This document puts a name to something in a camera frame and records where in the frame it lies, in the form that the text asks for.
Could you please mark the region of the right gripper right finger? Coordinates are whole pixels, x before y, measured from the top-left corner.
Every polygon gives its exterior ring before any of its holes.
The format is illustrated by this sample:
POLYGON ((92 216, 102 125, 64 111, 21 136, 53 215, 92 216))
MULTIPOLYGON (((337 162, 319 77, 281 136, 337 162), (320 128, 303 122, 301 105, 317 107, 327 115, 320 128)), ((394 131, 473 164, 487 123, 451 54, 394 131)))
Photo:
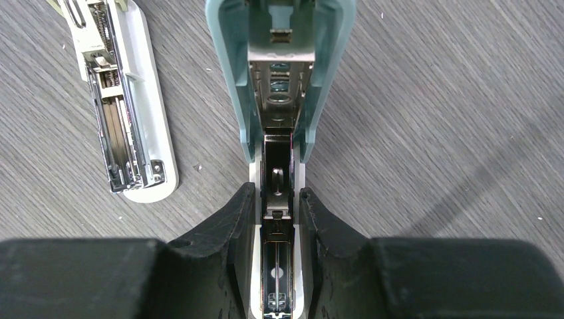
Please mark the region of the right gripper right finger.
POLYGON ((310 318, 562 318, 563 281, 515 239, 367 238, 300 194, 310 318))

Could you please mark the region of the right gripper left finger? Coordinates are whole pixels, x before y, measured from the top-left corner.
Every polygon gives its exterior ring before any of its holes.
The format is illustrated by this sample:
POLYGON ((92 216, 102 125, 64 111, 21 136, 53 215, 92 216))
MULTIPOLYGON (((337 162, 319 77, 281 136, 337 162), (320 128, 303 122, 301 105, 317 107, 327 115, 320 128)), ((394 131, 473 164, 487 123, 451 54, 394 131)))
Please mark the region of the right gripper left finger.
POLYGON ((244 318, 255 186, 164 243, 150 238, 1 243, 2 318, 244 318))

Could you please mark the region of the blue white stapler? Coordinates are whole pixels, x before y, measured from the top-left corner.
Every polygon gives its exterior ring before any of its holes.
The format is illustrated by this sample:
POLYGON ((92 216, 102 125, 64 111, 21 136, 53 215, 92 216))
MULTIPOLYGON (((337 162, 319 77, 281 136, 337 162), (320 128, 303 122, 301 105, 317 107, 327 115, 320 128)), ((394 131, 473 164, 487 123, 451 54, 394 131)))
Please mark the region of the blue white stapler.
POLYGON ((306 318, 305 165, 354 27, 355 1, 208 1, 206 19, 255 186, 250 318, 306 318))

